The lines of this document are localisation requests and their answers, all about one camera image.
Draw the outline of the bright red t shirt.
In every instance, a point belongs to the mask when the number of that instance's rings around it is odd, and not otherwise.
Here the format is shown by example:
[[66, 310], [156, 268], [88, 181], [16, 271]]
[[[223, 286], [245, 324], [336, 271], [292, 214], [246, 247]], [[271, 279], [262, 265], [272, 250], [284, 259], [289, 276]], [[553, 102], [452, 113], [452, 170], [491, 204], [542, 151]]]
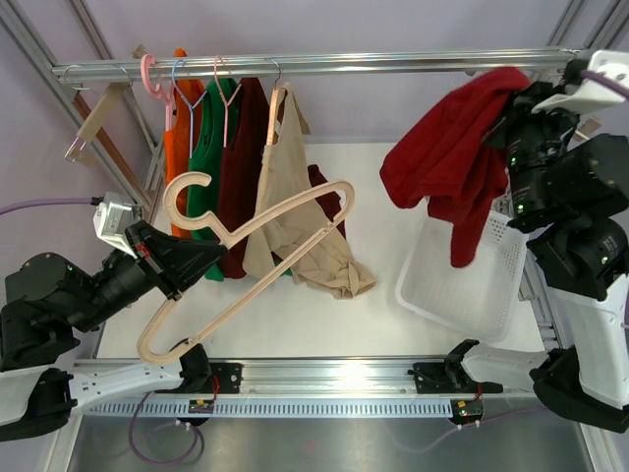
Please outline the bright red t shirt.
[[473, 261], [491, 205], [508, 185], [506, 154], [484, 137], [511, 95], [529, 85], [514, 67], [471, 80], [442, 98], [383, 160], [379, 176], [397, 207], [427, 198], [429, 216], [453, 225], [454, 267]]

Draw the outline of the beige t shirt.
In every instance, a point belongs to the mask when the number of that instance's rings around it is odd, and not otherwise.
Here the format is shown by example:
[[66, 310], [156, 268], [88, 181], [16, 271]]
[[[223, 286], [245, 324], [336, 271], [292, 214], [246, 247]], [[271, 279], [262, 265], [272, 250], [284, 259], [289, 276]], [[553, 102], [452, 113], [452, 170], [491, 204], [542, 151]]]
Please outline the beige t shirt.
[[[265, 145], [257, 186], [255, 214], [298, 195], [310, 182], [303, 136], [311, 132], [290, 84], [283, 86], [277, 143]], [[253, 232], [247, 242], [243, 268], [258, 279], [289, 257], [330, 221], [320, 204], [311, 200], [291, 209]], [[337, 299], [351, 299], [376, 285], [370, 270], [353, 256], [338, 228], [291, 267], [294, 282], [325, 290]]]

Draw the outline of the wooden hanger with metal hook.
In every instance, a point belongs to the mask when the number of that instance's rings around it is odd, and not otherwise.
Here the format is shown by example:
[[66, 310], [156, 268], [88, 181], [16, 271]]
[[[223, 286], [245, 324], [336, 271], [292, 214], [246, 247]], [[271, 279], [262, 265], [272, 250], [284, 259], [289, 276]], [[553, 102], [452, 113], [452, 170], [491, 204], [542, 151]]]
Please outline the wooden hanger with metal hook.
[[266, 61], [274, 65], [277, 70], [277, 77], [274, 80], [273, 90], [269, 101], [269, 118], [267, 123], [266, 145], [271, 146], [277, 143], [280, 127], [279, 113], [283, 95], [283, 87], [281, 84], [282, 68], [274, 58], [266, 58]]

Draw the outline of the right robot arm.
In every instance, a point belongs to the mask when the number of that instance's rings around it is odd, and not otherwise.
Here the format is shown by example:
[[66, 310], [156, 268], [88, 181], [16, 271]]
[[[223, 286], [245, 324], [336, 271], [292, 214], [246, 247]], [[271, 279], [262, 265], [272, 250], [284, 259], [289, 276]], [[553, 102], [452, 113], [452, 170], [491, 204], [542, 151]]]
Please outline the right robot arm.
[[628, 237], [614, 217], [628, 207], [628, 140], [569, 141], [580, 115], [558, 104], [564, 89], [536, 82], [512, 95], [487, 136], [506, 152], [511, 227], [568, 316], [567, 348], [523, 352], [475, 339], [445, 358], [456, 390], [499, 384], [533, 392], [558, 416], [615, 433], [628, 428]]

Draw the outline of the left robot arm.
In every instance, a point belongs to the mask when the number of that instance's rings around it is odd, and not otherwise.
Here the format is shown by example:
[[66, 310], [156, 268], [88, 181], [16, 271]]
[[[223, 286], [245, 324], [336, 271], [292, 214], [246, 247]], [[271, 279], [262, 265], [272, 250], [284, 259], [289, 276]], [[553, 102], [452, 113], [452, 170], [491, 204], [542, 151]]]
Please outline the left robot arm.
[[55, 253], [41, 253], [5, 279], [1, 310], [1, 439], [44, 436], [91, 406], [134, 391], [193, 393], [205, 389], [211, 366], [201, 347], [151, 368], [137, 365], [81, 376], [56, 367], [90, 332], [158, 289], [177, 301], [226, 255], [215, 241], [167, 235], [140, 220], [124, 235], [131, 250], [115, 249], [90, 275]]

